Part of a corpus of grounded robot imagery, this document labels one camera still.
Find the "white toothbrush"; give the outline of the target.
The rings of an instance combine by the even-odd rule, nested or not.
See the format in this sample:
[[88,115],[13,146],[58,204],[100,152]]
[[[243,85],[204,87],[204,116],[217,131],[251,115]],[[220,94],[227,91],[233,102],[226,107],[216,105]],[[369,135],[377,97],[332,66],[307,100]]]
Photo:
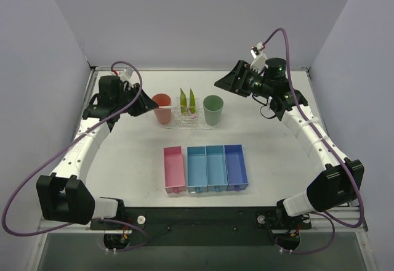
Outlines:
[[156,108],[156,110],[176,110],[179,109],[180,107],[178,106],[159,106],[158,108]]

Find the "clear textured plastic box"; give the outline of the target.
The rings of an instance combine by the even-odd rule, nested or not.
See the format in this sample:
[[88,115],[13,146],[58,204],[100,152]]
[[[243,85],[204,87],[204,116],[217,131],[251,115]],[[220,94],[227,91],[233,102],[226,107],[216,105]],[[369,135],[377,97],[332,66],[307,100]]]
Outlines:
[[[191,119],[188,114],[187,115],[181,114],[181,111],[179,108],[179,109],[172,111],[172,119],[177,124],[186,124],[186,125],[189,124],[192,126],[203,125],[205,123],[203,106],[201,105],[199,98],[195,98],[195,102],[196,102],[196,113],[195,114],[197,115],[197,118]],[[180,97],[177,97],[175,99],[174,105],[180,107]]]

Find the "pink toothbrush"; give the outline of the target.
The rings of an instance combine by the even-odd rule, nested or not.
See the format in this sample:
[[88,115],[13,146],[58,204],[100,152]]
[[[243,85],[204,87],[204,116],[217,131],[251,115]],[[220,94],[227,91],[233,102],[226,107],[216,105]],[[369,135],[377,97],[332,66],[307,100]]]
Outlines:
[[195,113],[192,113],[189,108],[187,109],[187,112],[188,112],[188,115],[190,116],[191,119],[197,118],[197,115]]

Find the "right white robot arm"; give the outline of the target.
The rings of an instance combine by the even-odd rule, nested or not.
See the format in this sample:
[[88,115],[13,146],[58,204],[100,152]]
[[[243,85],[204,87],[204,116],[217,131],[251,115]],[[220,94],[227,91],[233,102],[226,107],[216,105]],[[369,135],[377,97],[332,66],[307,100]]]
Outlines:
[[305,191],[278,202],[285,217],[324,212],[357,198],[364,166],[341,152],[325,133],[306,98],[291,87],[284,59],[270,58],[260,70],[239,60],[214,85],[242,97],[270,99],[270,109],[293,133],[317,171]]

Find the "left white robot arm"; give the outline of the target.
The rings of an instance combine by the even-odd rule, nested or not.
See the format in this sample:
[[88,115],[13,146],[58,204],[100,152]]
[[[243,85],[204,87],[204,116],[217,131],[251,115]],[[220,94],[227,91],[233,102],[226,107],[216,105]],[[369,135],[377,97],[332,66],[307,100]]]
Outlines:
[[82,113],[76,143],[48,176],[40,176],[36,182],[43,218],[82,225],[104,218],[111,228],[121,228],[126,223],[126,213],[119,208],[121,201],[93,196],[86,185],[87,174],[101,144],[122,114],[137,117],[157,107],[139,83],[102,76],[98,93]]

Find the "green plastic cup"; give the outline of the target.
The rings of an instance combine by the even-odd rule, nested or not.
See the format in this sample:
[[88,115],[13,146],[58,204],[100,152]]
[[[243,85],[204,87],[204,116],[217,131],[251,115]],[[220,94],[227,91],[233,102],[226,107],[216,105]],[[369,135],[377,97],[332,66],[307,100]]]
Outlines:
[[223,106],[223,99],[217,95],[209,95],[204,98],[204,116],[208,125],[215,126],[219,123]]

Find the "yellow-green toothpaste tube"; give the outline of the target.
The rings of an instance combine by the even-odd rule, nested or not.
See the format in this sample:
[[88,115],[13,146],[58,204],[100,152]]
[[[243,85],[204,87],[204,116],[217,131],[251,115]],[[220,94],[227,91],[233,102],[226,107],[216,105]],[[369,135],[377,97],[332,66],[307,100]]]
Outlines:
[[189,94],[189,111],[191,114],[196,113],[195,95],[192,89],[190,89],[190,94]]
[[180,89],[180,111],[183,115],[188,114],[187,97],[183,89]]

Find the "orange plastic cup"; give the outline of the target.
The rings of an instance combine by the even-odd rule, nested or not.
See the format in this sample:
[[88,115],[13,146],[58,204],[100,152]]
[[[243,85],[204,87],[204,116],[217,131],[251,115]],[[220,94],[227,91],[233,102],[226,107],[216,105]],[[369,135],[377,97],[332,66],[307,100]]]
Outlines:
[[170,123],[172,111],[170,109],[161,107],[171,106],[171,98],[167,94],[156,94],[152,97],[152,100],[156,102],[159,106],[159,108],[154,109],[154,113],[159,124]]

